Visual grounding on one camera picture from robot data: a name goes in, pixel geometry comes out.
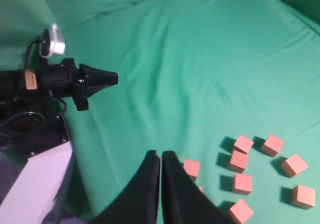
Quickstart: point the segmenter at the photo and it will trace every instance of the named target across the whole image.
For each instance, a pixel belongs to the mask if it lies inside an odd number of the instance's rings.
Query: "pink wooden cube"
[[[299,155],[296,154],[285,160],[281,167],[287,173],[287,175],[292,178],[295,175],[303,172],[309,166]]]
[[[252,176],[236,173],[233,178],[233,192],[248,195],[252,192]]]
[[[246,138],[244,136],[239,136],[239,138],[234,143],[234,150],[241,151],[243,153],[248,154],[249,150],[253,146],[254,142],[250,140],[249,138]]]
[[[186,159],[183,168],[189,176],[196,179],[200,170],[200,162]]]
[[[275,157],[281,150],[285,141],[279,139],[274,135],[270,135],[267,140],[265,141],[264,145],[262,146],[261,150],[272,156]]]
[[[247,166],[247,162],[248,162],[247,154],[234,150],[232,152],[231,160],[228,167],[231,170],[242,173]]]
[[[230,216],[238,224],[244,224],[253,214],[253,210],[242,199],[230,208]]]
[[[300,208],[309,209],[314,207],[316,191],[304,185],[297,185],[292,192],[292,204]]]

